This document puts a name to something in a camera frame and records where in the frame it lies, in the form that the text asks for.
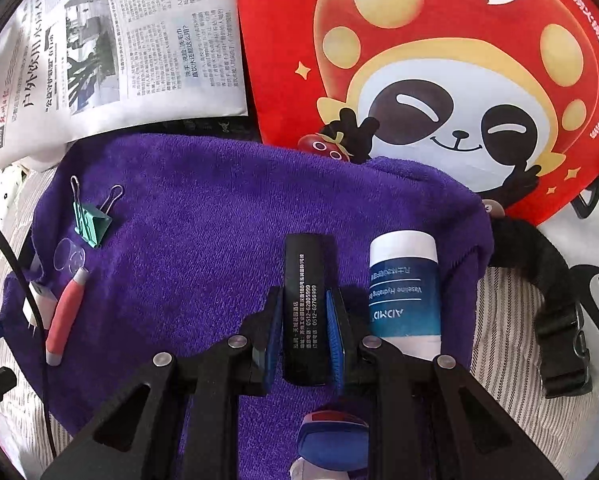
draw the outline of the panda face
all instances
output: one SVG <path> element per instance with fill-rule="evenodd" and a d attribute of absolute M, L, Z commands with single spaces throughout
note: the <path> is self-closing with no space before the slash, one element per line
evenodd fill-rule
<path fill-rule="evenodd" d="M 357 118 L 379 121 L 371 156 L 416 160 L 475 192 L 502 185 L 544 150 L 548 117 L 497 72 L 449 59 L 391 63 L 366 81 Z"/>

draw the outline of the green binder clip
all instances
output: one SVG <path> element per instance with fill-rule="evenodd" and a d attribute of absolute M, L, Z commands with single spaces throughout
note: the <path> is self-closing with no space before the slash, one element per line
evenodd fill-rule
<path fill-rule="evenodd" d="M 102 244 L 102 239 L 113 219 L 108 215 L 113 204 L 124 195 L 124 188 L 119 184 L 113 186 L 108 197 L 100 208 L 91 204 L 83 204 L 80 200 L 80 181 L 73 175 L 70 178 L 73 190 L 73 212 L 75 213 L 75 232 L 93 248 Z"/>

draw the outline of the white charger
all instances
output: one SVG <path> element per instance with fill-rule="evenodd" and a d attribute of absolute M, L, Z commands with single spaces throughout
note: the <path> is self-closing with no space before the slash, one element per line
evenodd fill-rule
<path fill-rule="evenodd" d="M 51 328 L 51 321 L 53 321 L 53 316 L 55 316 L 55 308 L 58 305 L 58 300 L 51 290 L 45 286 L 38 285 L 35 282 L 29 283 L 28 286 L 31 289 L 33 299 L 35 299 L 35 303 L 37 303 L 37 307 L 42 315 L 44 329 L 48 330 Z M 23 312 L 29 325 L 37 326 L 35 316 L 33 315 L 33 309 L 28 303 L 28 300 L 24 300 Z"/>

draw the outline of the coral cylindrical tool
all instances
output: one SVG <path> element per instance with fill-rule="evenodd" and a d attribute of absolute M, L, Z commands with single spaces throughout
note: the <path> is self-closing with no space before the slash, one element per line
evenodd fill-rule
<path fill-rule="evenodd" d="M 68 334 L 84 298 L 84 285 L 87 279 L 88 271 L 80 267 L 73 279 L 68 282 L 58 301 L 49 336 L 46 338 L 46 362 L 50 366 L 57 366 L 62 362 Z"/>

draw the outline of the pink handle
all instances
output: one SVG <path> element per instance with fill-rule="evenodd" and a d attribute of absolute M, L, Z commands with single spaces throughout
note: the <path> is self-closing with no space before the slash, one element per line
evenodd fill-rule
<path fill-rule="evenodd" d="M 84 285 L 80 285 L 74 280 L 68 282 L 58 301 L 51 329 L 49 330 L 49 336 L 46 338 L 47 352 L 57 356 L 64 354 L 68 334 L 78 315 L 83 297 Z"/>

